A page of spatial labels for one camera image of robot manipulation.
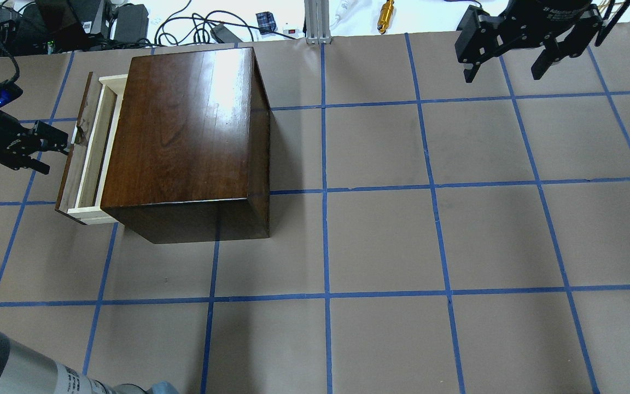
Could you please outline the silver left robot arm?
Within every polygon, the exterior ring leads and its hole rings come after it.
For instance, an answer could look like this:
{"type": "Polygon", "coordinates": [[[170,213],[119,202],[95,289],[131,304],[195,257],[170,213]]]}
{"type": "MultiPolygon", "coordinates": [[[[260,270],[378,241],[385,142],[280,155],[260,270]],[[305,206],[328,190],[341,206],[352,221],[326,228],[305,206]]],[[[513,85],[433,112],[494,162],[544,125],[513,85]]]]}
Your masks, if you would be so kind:
{"type": "MultiPolygon", "coordinates": [[[[17,170],[32,168],[48,174],[49,167],[31,159],[33,152],[67,147],[68,135],[50,125],[37,122],[27,129],[1,108],[17,94],[0,93],[0,162],[17,170]]],[[[134,384],[110,387],[85,374],[33,351],[0,333],[0,393],[142,393],[134,384]]]]}

